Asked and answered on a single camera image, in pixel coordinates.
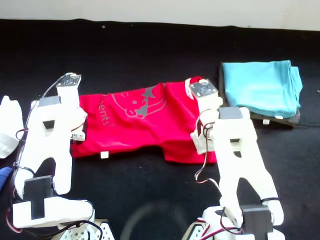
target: blue towel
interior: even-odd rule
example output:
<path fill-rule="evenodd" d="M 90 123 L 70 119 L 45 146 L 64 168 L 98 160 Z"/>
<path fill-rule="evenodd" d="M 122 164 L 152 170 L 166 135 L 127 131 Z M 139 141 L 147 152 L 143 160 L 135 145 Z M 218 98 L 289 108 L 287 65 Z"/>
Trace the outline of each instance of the blue towel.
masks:
<path fill-rule="evenodd" d="M 289 60 L 223 63 L 225 95 L 230 106 L 251 112 L 291 118 L 300 108 L 302 81 Z"/>
<path fill-rule="evenodd" d="M 2 190 L 3 186 L 5 185 L 6 180 L 10 176 L 11 172 L 12 172 L 12 168 L 9 166 L 6 166 L 6 167 L 0 169 L 0 191 Z"/>

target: printed graphic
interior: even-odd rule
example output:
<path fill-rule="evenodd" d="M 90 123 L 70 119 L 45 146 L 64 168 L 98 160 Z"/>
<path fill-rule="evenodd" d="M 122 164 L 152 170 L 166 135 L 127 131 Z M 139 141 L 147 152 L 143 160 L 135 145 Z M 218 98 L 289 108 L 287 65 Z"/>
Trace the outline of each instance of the printed graphic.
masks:
<path fill-rule="evenodd" d="M 151 86 L 134 91 L 115 93 L 112 94 L 112 98 L 128 117 L 140 119 L 160 111 L 167 103 L 160 86 L 158 86 L 158 89 L 156 89 L 156 86 Z"/>

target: red shirt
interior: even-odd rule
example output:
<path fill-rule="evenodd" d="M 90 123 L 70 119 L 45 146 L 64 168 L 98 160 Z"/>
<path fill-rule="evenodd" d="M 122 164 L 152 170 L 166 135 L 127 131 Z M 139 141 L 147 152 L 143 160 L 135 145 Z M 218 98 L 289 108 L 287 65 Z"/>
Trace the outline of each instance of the red shirt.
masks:
<path fill-rule="evenodd" d="M 137 90 L 80 96 L 88 114 L 86 140 L 71 146 L 73 157 L 134 151 L 160 146 L 164 159 L 202 164 L 190 137 L 199 116 L 198 102 L 186 94 L 185 82 L 160 83 Z M 209 152 L 208 163 L 215 163 Z"/>

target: white robotic arm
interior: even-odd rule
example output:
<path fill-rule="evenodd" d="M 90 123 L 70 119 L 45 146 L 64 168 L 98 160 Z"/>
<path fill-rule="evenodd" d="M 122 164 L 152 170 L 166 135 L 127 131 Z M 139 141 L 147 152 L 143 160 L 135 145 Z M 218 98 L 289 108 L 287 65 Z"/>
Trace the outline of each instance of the white robotic arm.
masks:
<path fill-rule="evenodd" d="M 273 179 L 263 163 L 249 110 L 245 107 L 220 107 L 222 99 L 206 79 L 191 84 L 190 89 L 197 98 L 200 112 L 195 131 L 190 136 L 198 154 L 215 151 L 220 173 L 220 206 L 209 207 L 203 217 L 212 231 L 221 229 L 220 219 L 226 226 L 243 231 L 237 235 L 219 233 L 215 239 L 265 240 L 261 236 L 263 234 L 267 234 L 269 240 L 284 239 L 282 233 L 272 229 L 272 225 L 282 224 L 284 213 Z M 247 179 L 252 185 L 261 199 L 261 206 L 239 205 L 239 178 Z M 217 214 L 218 210 L 223 210 L 227 217 L 221 217 L 221 212 Z"/>
<path fill-rule="evenodd" d="M 54 226 L 62 229 L 76 221 L 95 221 L 95 210 L 89 201 L 59 196 L 71 188 L 70 142 L 82 142 L 86 138 L 87 114 L 79 106 L 80 81 L 81 75 L 67 73 L 52 85 L 58 95 L 46 97 L 45 93 L 31 104 L 27 137 L 16 163 L 14 178 L 16 193 L 21 199 L 12 205 L 13 225 L 17 229 Z M 50 158 L 55 162 L 54 175 L 35 177 L 42 163 Z M 90 233 L 91 239 L 106 236 L 97 233 L 90 224 L 82 223 L 66 231 L 62 238 L 78 239 L 75 236 L 80 233 L 86 234 L 82 236 L 85 239 Z M 114 239 L 110 229 L 107 234 Z"/>

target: black carpet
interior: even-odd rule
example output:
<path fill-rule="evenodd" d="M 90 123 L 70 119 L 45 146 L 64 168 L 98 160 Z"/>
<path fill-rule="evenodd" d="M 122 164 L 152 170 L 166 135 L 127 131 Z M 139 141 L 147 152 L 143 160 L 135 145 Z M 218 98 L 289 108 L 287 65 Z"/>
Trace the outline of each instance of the black carpet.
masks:
<path fill-rule="evenodd" d="M 320 33 L 174 24 L 0 20 L 0 97 L 18 100 L 24 120 L 30 101 L 66 72 L 82 74 L 80 94 L 112 93 L 203 76 L 216 83 L 219 62 L 291 60 L 303 81 L 301 122 L 320 122 Z M 320 129 L 256 123 L 258 144 L 285 214 L 278 229 L 288 240 L 318 239 Z M 0 161 L 11 165 L 14 154 Z M 198 185 L 199 165 L 164 161 L 161 149 L 75 159 L 70 199 L 88 199 L 97 218 L 110 220 L 119 240 L 135 212 L 150 209 L 132 240 L 180 240 L 203 210 L 219 204 L 210 184 Z M 217 166 L 205 174 L 219 179 Z M 245 181 L 241 204 L 257 203 Z M 0 194 L 1 239 L 15 234 L 5 222 L 8 185 Z"/>

